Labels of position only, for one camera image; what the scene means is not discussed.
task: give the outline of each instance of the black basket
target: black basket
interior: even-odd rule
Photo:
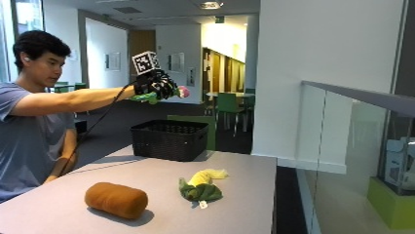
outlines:
[[[209,124],[151,120],[130,127],[133,155],[189,162],[206,150]]]

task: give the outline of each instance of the black hair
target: black hair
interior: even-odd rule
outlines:
[[[21,52],[28,54],[29,59],[36,60],[44,53],[52,53],[58,57],[66,57],[70,54],[69,46],[60,38],[50,33],[40,30],[24,32],[13,45],[14,65],[18,72],[22,71]]]

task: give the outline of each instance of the handrail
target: handrail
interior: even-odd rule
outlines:
[[[387,110],[415,117],[415,98],[407,96],[397,96],[387,93],[359,90],[343,86],[328,85],[312,81],[302,81],[302,85],[308,85],[322,90],[336,93],[348,98],[354,98],[366,103],[376,105]]]

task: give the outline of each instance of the man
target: man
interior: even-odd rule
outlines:
[[[0,84],[0,203],[70,171],[77,160],[73,113],[110,104],[122,89],[45,93],[70,49],[44,31],[22,33],[13,53],[20,74],[14,83]],[[118,99],[145,92],[127,86]]]

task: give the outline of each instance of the man's arm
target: man's arm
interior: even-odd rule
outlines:
[[[73,92],[53,94],[37,93],[26,95],[16,104],[10,115],[38,116],[58,112],[82,112],[110,104],[122,88],[82,89]],[[129,86],[118,100],[134,96]]]
[[[76,129],[68,129],[65,134],[65,141],[64,141],[64,148],[62,148],[62,155],[56,161],[52,173],[45,183],[56,179],[58,176],[62,176],[68,172],[72,171],[76,163],[77,163],[77,154],[72,156],[72,153],[74,152],[77,146],[77,130]]]

